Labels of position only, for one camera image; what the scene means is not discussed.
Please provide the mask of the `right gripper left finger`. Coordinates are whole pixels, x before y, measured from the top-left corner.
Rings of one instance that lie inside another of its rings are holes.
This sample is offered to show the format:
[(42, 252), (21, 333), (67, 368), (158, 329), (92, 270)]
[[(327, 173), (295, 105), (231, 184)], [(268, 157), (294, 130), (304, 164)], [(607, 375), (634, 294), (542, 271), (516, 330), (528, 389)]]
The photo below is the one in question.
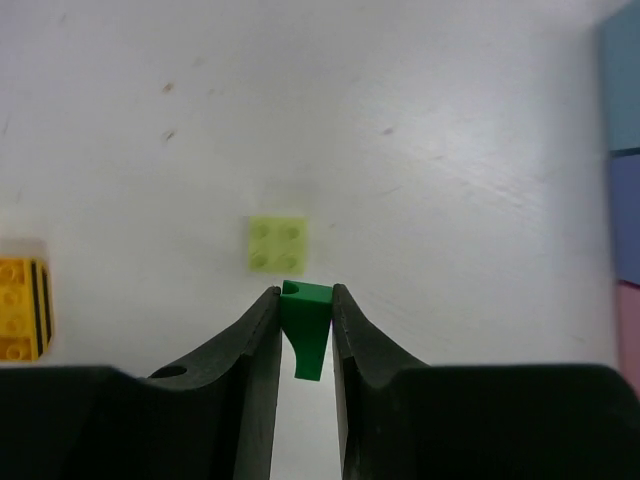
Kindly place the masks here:
[(280, 291), (147, 378), (110, 366), (1, 372), (5, 479), (266, 479)]

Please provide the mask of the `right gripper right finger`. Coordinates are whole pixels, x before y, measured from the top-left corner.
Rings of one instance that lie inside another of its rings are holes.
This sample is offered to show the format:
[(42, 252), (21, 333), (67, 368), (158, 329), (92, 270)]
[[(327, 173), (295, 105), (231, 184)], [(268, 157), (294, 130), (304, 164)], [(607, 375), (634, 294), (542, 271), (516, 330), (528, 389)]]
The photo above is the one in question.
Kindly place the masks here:
[(594, 364), (430, 366), (333, 289), (346, 479), (635, 479), (639, 401)]

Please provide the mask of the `small green lego piece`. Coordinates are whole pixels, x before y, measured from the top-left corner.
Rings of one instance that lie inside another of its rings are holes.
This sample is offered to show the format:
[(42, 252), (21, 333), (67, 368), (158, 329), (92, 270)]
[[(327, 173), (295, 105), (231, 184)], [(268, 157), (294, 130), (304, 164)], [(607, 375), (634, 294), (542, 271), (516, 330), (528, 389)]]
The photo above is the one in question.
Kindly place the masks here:
[(297, 379), (321, 379), (332, 319), (331, 286), (285, 280), (280, 295), (280, 325), (291, 343)]

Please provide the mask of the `lime lego brick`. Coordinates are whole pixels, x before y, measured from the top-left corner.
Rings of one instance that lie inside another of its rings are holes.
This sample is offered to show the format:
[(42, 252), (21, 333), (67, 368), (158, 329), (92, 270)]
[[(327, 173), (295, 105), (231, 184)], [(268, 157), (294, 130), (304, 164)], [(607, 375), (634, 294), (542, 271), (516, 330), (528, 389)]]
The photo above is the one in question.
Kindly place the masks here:
[(305, 217), (252, 216), (248, 224), (250, 271), (283, 275), (305, 272), (308, 258)]

